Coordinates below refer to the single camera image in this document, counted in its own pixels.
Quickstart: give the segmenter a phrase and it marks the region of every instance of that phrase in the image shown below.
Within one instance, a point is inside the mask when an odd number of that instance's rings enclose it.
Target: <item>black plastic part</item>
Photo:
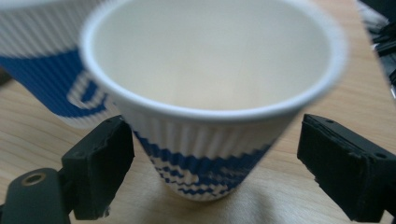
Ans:
[[[1,223],[70,223],[58,173],[44,168],[13,180],[8,187]]]
[[[62,157],[64,181],[76,219],[95,220],[108,215],[134,158],[132,131],[121,116],[107,119]]]
[[[379,222],[385,209],[393,212],[396,156],[384,148],[333,120],[305,115],[297,157],[351,220]]]

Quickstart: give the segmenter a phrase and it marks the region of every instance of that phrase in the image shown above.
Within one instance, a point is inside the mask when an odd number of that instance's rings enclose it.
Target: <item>white paper cup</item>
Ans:
[[[120,1],[81,46],[160,176],[197,201],[233,191],[347,58],[339,26],[301,0]]]
[[[77,128],[91,128],[119,114],[78,53],[83,22],[105,1],[0,3],[0,66],[59,119]]]

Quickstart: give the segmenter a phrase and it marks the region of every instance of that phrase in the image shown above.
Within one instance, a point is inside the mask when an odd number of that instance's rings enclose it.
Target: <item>screw hole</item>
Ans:
[[[45,178],[46,178],[46,174],[44,174],[44,173],[31,174],[22,180],[22,184],[24,186],[32,186],[32,185],[40,183]]]
[[[382,153],[375,153],[375,155],[376,155],[378,158],[381,158],[381,159],[386,159],[386,158],[387,158],[387,156],[384,155],[384,154],[382,154]]]

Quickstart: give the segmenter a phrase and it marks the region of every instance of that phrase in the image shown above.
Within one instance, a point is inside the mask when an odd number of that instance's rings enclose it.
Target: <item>table surface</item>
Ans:
[[[134,141],[136,157],[110,216],[92,223],[350,223],[296,157],[303,113],[334,119],[396,153],[396,108],[355,2],[316,2],[345,28],[350,47],[346,74],[295,119],[240,188],[210,203],[183,199],[163,184]],[[0,203],[17,176],[42,167],[60,169],[62,155],[88,132],[64,125],[19,83],[1,86]],[[386,213],[382,223],[390,222]]]

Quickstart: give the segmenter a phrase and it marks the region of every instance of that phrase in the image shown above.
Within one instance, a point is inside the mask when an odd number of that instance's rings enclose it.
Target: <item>cup bottom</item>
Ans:
[[[231,193],[248,176],[271,145],[235,157],[196,158],[159,148],[134,132],[163,181],[176,194],[194,201],[213,201]]]

